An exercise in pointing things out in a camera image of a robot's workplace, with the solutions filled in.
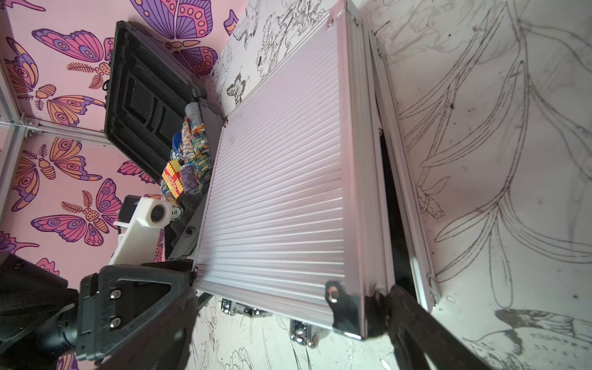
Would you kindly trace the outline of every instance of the pink wall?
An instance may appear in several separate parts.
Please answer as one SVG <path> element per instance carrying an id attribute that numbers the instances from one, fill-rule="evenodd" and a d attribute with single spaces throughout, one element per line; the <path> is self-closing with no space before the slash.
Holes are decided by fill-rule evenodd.
<path id="1" fill-rule="evenodd" d="M 60 151 L 60 144 L 64 149 L 70 147 L 69 151 Z M 108 223 L 109 217 L 117 219 L 120 207 L 117 200 L 123 202 L 129 194 L 159 194 L 160 188 L 156 184 L 146 183 L 139 175 L 117 172 L 128 159 L 112 147 L 35 135 L 25 141 L 23 149 L 15 188 L 10 192 L 5 221 L 0 226 L 0 231 L 4 232 L 4 236 L 0 236 L 0 245 L 2 238 L 16 238 L 16 248 L 20 249 L 14 250 L 15 247 L 12 247 L 12 252 L 32 263 L 44 258 L 55 262 L 55 270 L 59 271 L 59 275 L 69 281 L 71 288 L 78 289 L 84 276 L 98 272 L 109 263 L 117 247 L 117 230 L 104 225 Z M 85 163 L 85 166 L 79 168 L 81 163 Z M 38 190 L 33 197 L 34 184 L 38 185 Z M 99 189 L 109 193 L 111 188 L 115 196 L 103 196 L 100 200 L 105 205 L 98 204 Z M 97 219 L 103 219 L 103 222 L 93 220 L 93 215 L 97 215 L 94 211 L 100 215 Z M 57 221 L 43 219 L 54 215 L 60 215 L 55 218 Z M 34 223 L 37 228 L 31 224 L 33 220 L 38 220 Z M 61 227 L 76 220 L 78 222 L 74 225 L 80 225 L 80 229 L 74 229 L 77 233 L 61 236 L 58 232 Z M 57 226 L 55 231 L 39 230 L 51 229 L 52 222 L 58 221 L 61 226 Z M 98 235 L 86 242 L 89 228 Z"/>
<path id="2" fill-rule="evenodd" d="M 179 50 L 185 55 L 185 50 L 208 47 L 220 54 L 229 38 L 227 29 L 234 27 L 229 21 L 230 11 L 240 18 L 247 0 L 31 0 L 29 3 L 8 0 L 9 5 L 4 4 L 5 1 L 0 2 L 0 9 L 4 8 L 0 10 L 0 23 L 4 23 L 0 25 L 0 54 L 10 62 L 17 56 L 14 49 L 21 53 L 24 50 L 37 68 L 35 71 L 35 67 L 25 67 L 27 73 L 34 76 L 17 77 L 17 84 L 21 85 L 17 91 L 21 110 L 31 117 L 99 130 L 105 119 L 101 106 L 105 102 L 105 92 L 101 85 L 109 77 L 105 73 L 110 58 L 109 38 L 114 35 L 117 21 L 145 25 L 163 47 L 166 43 L 180 46 L 178 49 L 171 47 L 170 52 Z M 164 20 L 153 20 L 150 10 L 163 6 L 172 7 L 173 11 L 166 12 L 168 17 Z M 177 17 L 176 13 L 181 15 L 181 10 L 192 16 Z M 177 23 L 185 27 L 177 27 L 174 32 Z M 82 30 L 86 32 L 70 36 Z M 22 49 L 14 44 L 11 47 L 6 37 L 14 39 Z M 204 59 L 202 63 L 188 63 L 188 67 L 196 75 L 207 74 L 211 69 L 209 63 Z M 9 73 L 22 76 L 21 68 L 7 67 Z M 79 98 L 65 98 L 71 95 Z M 75 104 L 73 100 L 79 107 L 68 107 Z"/>

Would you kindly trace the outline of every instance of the open case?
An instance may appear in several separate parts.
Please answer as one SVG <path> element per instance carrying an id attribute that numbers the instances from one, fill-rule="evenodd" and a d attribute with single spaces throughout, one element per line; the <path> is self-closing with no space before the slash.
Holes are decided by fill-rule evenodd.
<path id="1" fill-rule="evenodd" d="M 154 180 L 190 101 L 214 172 L 190 222 L 199 233 L 170 257 L 191 254 L 196 289 L 355 338 L 370 334 L 368 297 L 404 277 L 431 310 L 438 289 L 387 68 L 346 1 L 224 124 L 189 73 L 119 22 L 105 133 Z"/>
<path id="2" fill-rule="evenodd" d="M 220 109 L 206 100 L 197 79 L 147 32 L 118 22 L 111 68 L 104 131 L 113 145 L 159 184 L 170 160 L 173 135 L 181 131 L 185 106 L 199 102 L 214 162 L 223 125 Z M 195 249 L 205 199 L 185 197 L 182 205 L 185 212 L 165 230 L 168 258 L 189 256 Z"/>

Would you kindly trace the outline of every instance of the butterfly wallpaper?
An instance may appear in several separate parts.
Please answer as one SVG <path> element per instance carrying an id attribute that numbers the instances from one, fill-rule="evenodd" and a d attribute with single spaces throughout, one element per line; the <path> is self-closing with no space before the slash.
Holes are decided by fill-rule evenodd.
<path id="1" fill-rule="evenodd" d="M 15 184 L 12 187 L 13 190 L 18 191 L 20 198 L 12 206 L 12 211 L 22 210 L 35 199 L 39 192 L 40 171 L 48 180 L 56 179 L 56 168 L 78 180 L 100 180 L 101 176 L 86 172 L 85 158 L 76 155 L 81 148 L 82 143 L 77 140 L 56 138 L 53 140 L 49 156 L 46 144 L 42 144 L 37 153 L 23 150 L 17 167 Z"/>
<path id="2" fill-rule="evenodd" d="M 117 170 L 117 172 L 119 172 L 122 175 L 137 175 L 143 182 L 147 184 L 156 184 L 156 181 L 154 181 L 150 176 L 148 176 L 148 174 L 146 174 L 146 172 L 142 171 L 138 166 L 136 166 L 134 162 L 130 160 L 126 160 L 125 162 L 123 162 L 123 164 L 121 165 L 121 167 L 119 167 L 119 170 Z"/>
<path id="3" fill-rule="evenodd" d="M 11 29 L 3 34 L 0 27 L 0 56 L 26 116 L 99 131 L 117 21 L 141 24 L 203 81 L 247 3 L 104 0 L 97 6 L 78 0 L 1 0 L 0 20 Z"/>
<path id="4" fill-rule="evenodd" d="M 117 221 L 117 214 L 121 209 L 121 201 L 117 198 L 117 189 L 112 179 L 106 179 L 96 193 L 95 208 L 92 202 L 92 194 L 88 190 L 82 190 L 84 207 L 77 204 L 62 201 L 62 208 L 70 214 L 50 215 L 39 217 L 31 221 L 31 225 L 46 233 L 57 233 L 63 240 L 74 243 L 84 235 L 84 242 L 90 246 L 103 244 L 101 233 L 108 234 L 107 225 L 117 229 L 113 222 Z"/>

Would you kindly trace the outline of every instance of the floral sketch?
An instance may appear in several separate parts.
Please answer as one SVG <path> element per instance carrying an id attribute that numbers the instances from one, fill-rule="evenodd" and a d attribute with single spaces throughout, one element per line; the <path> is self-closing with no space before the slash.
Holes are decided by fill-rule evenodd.
<path id="1" fill-rule="evenodd" d="M 454 278 L 485 250 L 489 254 L 491 289 L 496 302 L 501 307 L 510 307 L 513 303 L 513 284 L 510 264 L 500 236 L 502 229 L 523 246 L 551 259 L 592 263 L 591 245 L 557 239 L 533 230 L 522 222 L 514 210 L 511 198 L 513 179 L 529 130 L 529 117 L 534 113 L 540 114 L 555 127 L 558 143 L 565 145 L 575 166 L 580 169 L 581 176 L 587 180 L 592 179 L 592 134 L 581 123 L 570 119 L 569 112 L 560 111 L 553 106 L 540 92 L 537 81 L 529 71 L 528 41 L 532 37 L 542 37 L 548 43 L 561 45 L 569 51 L 567 54 L 576 61 L 576 65 L 587 72 L 590 72 L 592 63 L 592 46 L 574 33 L 533 25 L 521 19 L 513 2 L 501 7 L 491 7 L 473 30 L 472 38 L 450 71 L 424 97 L 402 110 L 400 115 L 402 120 L 411 117 L 418 120 L 404 136 L 407 150 L 411 150 L 424 139 L 427 132 L 435 133 L 430 139 L 432 144 L 427 157 L 421 163 L 421 173 L 416 184 L 424 220 L 445 215 L 445 210 L 436 201 L 436 195 L 450 178 L 431 181 L 430 171 L 477 150 L 497 130 L 508 132 L 510 128 L 514 129 L 510 149 L 513 156 L 505 182 L 497 195 L 477 209 L 450 222 L 435 238 L 435 242 L 441 242 L 470 229 L 478 230 L 474 242 L 438 271 L 436 279 L 443 282 Z M 452 124 L 456 124 L 451 116 L 454 115 L 457 91 L 472 77 L 471 72 L 476 65 L 485 64 L 502 55 L 513 56 L 513 60 L 505 71 L 497 102 L 483 122 L 456 143 L 446 147 L 447 143 L 443 140 L 446 131 Z"/>
<path id="2" fill-rule="evenodd" d="M 246 348 L 235 350 L 230 360 L 224 365 L 225 370 L 253 370 L 251 357 Z"/>
<path id="3" fill-rule="evenodd" d="M 283 14 L 273 13 L 267 18 L 263 26 L 263 45 L 256 59 L 261 77 L 267 75 L 327 14 L 319 9 L 320 3 L 320 0 L 298 0 Z"/>

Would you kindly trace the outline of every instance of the bird drawing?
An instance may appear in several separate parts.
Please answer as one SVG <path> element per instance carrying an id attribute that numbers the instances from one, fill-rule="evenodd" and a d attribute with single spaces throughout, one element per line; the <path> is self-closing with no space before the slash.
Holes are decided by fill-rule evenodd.
<path id="1" fill-rule="evenodd" d="M 487 365 L 503 370 L 590 369 L 592 323 L 535 310 L 503 309 L 496 317 L 511 329 L 466 344 Z"/>
<path id="2" fill-rule="evenodd" d="M 261 5 L 261 0 L 257 0 L 257 4 L 255 6 L 251 6 L 251 3 L 247 4 L 247 7 L 244 9 L 244 17 L 239 21 L 239 23 L 234 28 L 232 35 L 237 41 L 240 41 L 244 36 L 244 49 L 247 49 L 249 45 L 249 39 L 255 35 L 255 31 L 257 31 L 257 23 L 259 23 L 259 8 Z"/>

